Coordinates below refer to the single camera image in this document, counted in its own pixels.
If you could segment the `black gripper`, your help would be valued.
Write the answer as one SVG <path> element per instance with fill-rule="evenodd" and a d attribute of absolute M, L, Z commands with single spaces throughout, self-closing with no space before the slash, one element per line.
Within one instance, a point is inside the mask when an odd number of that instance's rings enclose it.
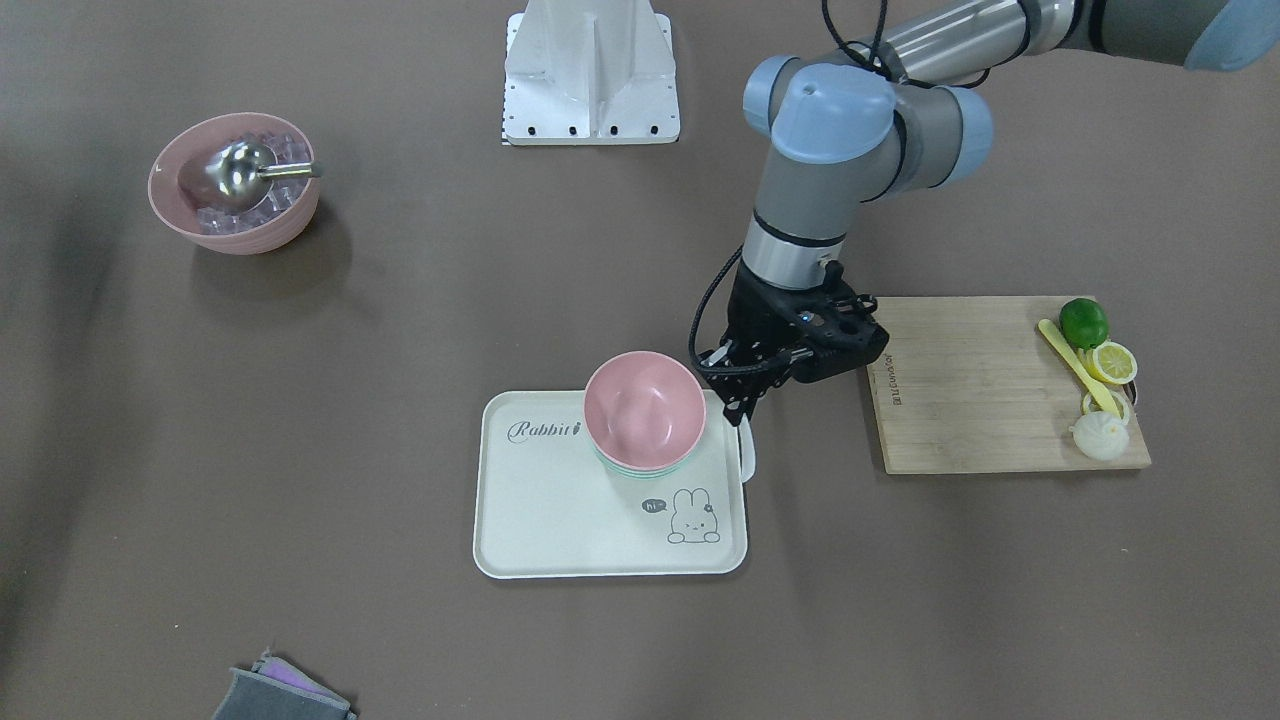
<path fill-rule="evenodd" d="M 786 382 L 795 354 L 810 352 L 797 328 L 804 302 L 803 291 L 774 287 L 737 266 L 719 346 L 700 354 L 700 377 L 724 405 L 732 427 L 751 416 L 769 388 Z"/>

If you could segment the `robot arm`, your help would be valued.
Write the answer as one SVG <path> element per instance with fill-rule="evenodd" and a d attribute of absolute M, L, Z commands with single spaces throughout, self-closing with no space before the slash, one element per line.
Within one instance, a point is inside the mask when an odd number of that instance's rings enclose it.
<path fill-rule="evenodd" d="M 890 336 L 838 260 L 865 202 L 972 174 L 995 137 L 974 83 L 1069 47 L 1234 72 L 1277 44 L 1275 1 L 954 1 L 831 54 L 765 59 L 742 96 L 769 152 L 733 273 L 727 328 L 695 370 L 732 425 L 786 380 L 873 364 Z"/>

